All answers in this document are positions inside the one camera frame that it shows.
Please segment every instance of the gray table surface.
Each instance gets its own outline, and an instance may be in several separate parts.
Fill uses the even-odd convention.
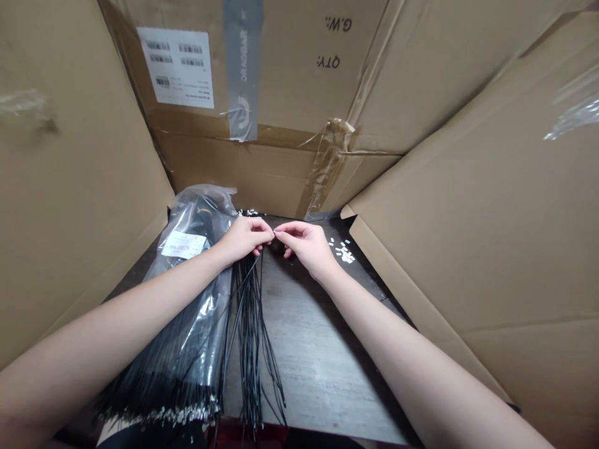
[[[266,216],[272,226],[289,221]],[[400,307],[339,219],[315,222],[336,246],[350,240],[352,264],[345,271],[393,313]],[[108,299],[139,284],[156,255],[157,240],[114,289]],[[401,445],[418,439],[391,390],[324,289],[296,259],[285,260],[275,240],[263,252],[263,313],[280,370],[291,427],[336,433]],[[241,378],[238,351],[233,348],[225,382],[225,415],[238,417]],[[273,398],[270,377],[262,364],[266,393]],[[266,403],[265,422],[277,424]]]

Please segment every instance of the label sticker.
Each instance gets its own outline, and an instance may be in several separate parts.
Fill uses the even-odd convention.
[[[223,0],[231,140],[258,139],[262,0]]]
[[[138,27],[158,103],[214,109],[208,33]]]
[[[162,255],[191,259],[202,252],[205,241],[206,237],[204,236],[172,231],[164,244]]]

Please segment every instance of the barcode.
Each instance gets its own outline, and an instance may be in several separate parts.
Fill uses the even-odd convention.
[[[179,44],[179,51],[183,53],[202,54],[202,47],[190,44]]]
[[[181,58],[181,64],[183,64],[183,65],[195,65],[197,67],[203,67],[204,66],[204,61],[202,59]]]
[[[146,41],[146,45],[151,50],[170,50],[168,42]]]
[[[156,84],[164,86],[164,87],[170,87],[170,82],[168,81],[168,78],[166,78],[166,77],[156,77]]]
[[[163,55],[154,55],[154,54],[151,54],[150,55],[150,60],[152,60],[154,62],[168,62],[170,64],[173,63],[173,59],[170,56],[168,56],[168,55],[163,56]]]

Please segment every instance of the wire bundle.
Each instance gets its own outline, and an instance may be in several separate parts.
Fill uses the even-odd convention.
[[[260,270],[257,268],[258,260],[260,260]],[[260,254],[259,259],[250,254],[233,266],[237,315],[231,338],[225,350],[230,351],[232,341],[237,334],[241,369],[241,394],[243,396],[240,418],[244,425],[252,429],[254,439],[256,438],[256,431],[264,425],[263,396],[279,424],[287,426],[283,411],[286,407],[283,384],[262,313],[262,272],[262,254]],[[262,384],[260,352],[262,352],[263,360],[273,384],[276,410],[269,401]]]
[[[159,254],[144,281],[184,262],[160,251],[173,232],[205,237],[202,251],[224,235],[237,216],[231,193],[198,185],[177,195]],[[100,419],[167,423],[173,428],[194,421],[216,422],[218,431],[228,359],[237,336],[243,424],[251,427],[255,439],[264,424],[264,397],[279,423],[286,425],[283,385],[262,313],[262,260],[262,254],[257,258],[250,254],[224,270],[168,323],[102,391],[97,402]],[[276,410],[262,384],[261,353],[273,383]]]
[[[185,259],[160,250],[174,232],[203,236],[213,246],[236,217],[230,191],[193,186],[177,195],[159,254],[144,281]],[[212,423],[222,409],[219,376],[226,346],[231,269],[214,279],[100,394],[99,416],[133,422]]]

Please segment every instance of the person's left hand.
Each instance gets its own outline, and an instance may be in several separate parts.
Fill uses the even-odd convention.
[[[275,233],[263,219],[239,217],[214,248],[223,253],[230,265],[250,253],[259,256],[262,245],[270,243],[273,238]]]

